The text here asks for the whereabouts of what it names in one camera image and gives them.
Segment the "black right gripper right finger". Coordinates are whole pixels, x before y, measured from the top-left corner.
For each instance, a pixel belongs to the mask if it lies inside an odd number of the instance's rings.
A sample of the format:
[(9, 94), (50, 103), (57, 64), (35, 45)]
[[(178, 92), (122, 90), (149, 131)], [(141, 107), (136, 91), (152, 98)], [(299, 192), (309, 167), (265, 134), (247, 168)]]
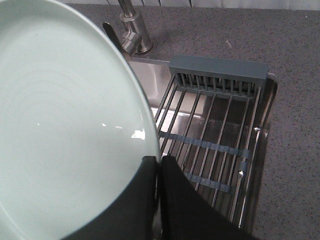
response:
[(193, 189), (173, 156), (161, 161), (161, 223), (166, 240), (255, 240)]

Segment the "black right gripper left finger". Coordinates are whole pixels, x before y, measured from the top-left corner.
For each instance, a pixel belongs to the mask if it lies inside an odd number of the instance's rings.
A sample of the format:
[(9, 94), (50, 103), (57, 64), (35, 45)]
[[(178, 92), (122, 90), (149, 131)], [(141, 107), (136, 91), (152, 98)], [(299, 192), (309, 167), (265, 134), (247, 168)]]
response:
[(144, 156), (123, 192), (100, 215), (65, 240), (151, 240), (158, 163)]

